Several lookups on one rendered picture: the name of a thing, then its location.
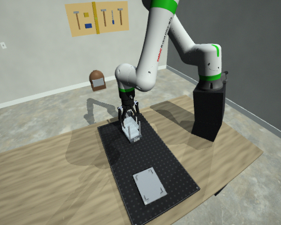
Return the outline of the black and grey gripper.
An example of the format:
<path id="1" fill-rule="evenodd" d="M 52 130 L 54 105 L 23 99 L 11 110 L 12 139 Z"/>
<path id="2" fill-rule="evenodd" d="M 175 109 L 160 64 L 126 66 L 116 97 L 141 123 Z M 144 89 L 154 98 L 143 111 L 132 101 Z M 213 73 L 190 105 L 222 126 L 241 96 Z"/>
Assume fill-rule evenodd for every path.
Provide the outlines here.
<path id="1" fill-rule="evenodd" d="M 126 116 L 126 113 L 127 113 L 128 110 L 132 109 L 132 111 L 134 113 L 134 120 L 137 123 L 137 116 L 138 116 L 138 114 L 140 114 L 139 113 L 139 107 L 138 107 L 139 103 L 137 101 L 134 102 L 134 98 L 131 99 L 131 100 L 122 100 L 121 99 L 121 103 L 122 103 L 121 107 L 117 107 L 117 109 L 118 109 L 118 119 L 119 119 L 120 122 L 122 122 L 123 127 L 125 129 L 124 119 L 125 119 L 125 116 Z M 136 112 L 133 108 L 134 104 L 135 104 Z M 122 108 L 123 108 L 123 113 L 121 115 Z"/>

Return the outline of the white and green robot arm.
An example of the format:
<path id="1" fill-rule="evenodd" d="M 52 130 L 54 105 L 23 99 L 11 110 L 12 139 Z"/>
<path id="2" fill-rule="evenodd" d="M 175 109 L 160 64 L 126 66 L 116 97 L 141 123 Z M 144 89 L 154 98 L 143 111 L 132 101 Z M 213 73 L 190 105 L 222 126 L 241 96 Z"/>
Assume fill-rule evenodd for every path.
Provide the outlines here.
<path id="1" fill-rule="evenodd" d="M 137 67 L 120 64 L 116 68 L 119 97 L 131 100 L 135 97 L 135 89 L 148 92 L 155 86 L 167 35 L 181 60 L 198 66 L 199 90 L 211 92 L 222 89 L 223 84 L 228 83 L 228 71 L 221 72 L 221 47 L 218 44 L 195 44 L 191 40 L 175 14 L 179 0 L 142 0 L 142 3 L 149 11 L 142 53 Z"/>

